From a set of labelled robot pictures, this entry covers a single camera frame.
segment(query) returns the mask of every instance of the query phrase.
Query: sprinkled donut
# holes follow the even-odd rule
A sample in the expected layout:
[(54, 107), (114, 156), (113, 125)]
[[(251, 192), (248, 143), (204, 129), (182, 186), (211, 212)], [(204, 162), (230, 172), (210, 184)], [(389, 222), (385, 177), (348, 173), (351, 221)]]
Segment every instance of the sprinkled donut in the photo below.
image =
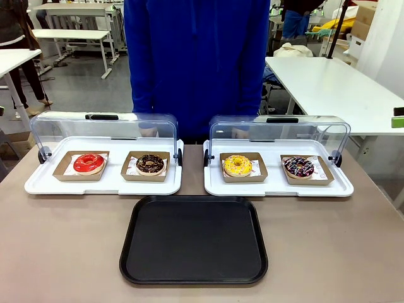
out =
[(314, 165), (303, 157), (291, 157), (283, 161), (289, 177), (294, 179), (308, 179), (314, 172)]
[(235, 155), (225, 160), (223, 168), (226, 174), (232, 177), (247, 177), (253, 165), (247, 157)]
[(143, 155), (136, 161), (136, 170), (141, 175), (159, 175), (164, 170), (164, 161), (156, 155)]

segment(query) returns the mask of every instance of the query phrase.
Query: yellow glazed donut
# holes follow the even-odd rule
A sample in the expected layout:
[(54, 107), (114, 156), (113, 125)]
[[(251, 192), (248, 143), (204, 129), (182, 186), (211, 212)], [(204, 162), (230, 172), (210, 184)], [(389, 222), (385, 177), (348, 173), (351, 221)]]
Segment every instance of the yellow glazed donut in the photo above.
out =
[(253, 165), (245, 156), (230, 156), (225, 160), (224, 170), (232, 177), (246, 177), (251, 173)]

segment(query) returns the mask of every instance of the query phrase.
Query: hand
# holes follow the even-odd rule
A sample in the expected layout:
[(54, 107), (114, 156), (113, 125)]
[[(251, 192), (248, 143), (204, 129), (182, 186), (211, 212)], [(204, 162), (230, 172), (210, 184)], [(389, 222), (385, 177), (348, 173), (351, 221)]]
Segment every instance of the hand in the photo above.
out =
[(232, 138), (233, 139), (248, 139), (249, 138), (249, 132), (248, 131), (243, 131), (238, 128), (233, 128), (232, 129)]
[(156, 137), (157, 128), (139, 128), (142, 137)]

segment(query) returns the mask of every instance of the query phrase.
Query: black serving tray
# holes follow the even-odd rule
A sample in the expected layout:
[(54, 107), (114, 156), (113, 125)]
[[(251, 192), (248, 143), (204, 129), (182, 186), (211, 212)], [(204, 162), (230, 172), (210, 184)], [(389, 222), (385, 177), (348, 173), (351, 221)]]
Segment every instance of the black serving tray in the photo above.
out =
[(150, 196), (133, 208), (119, 267), (138, 284), (248, 284), (268, 259), (247, 199)]

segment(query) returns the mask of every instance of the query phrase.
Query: blue sweatshirt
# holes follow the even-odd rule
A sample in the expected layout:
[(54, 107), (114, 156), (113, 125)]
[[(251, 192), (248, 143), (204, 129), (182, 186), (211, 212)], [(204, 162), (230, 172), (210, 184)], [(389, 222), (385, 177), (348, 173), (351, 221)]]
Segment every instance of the blue sweatshirt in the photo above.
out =
[(180, 138), (215, 115), (255, 115), (269, 0), (125, 0), (133, 112), (172, 114)]

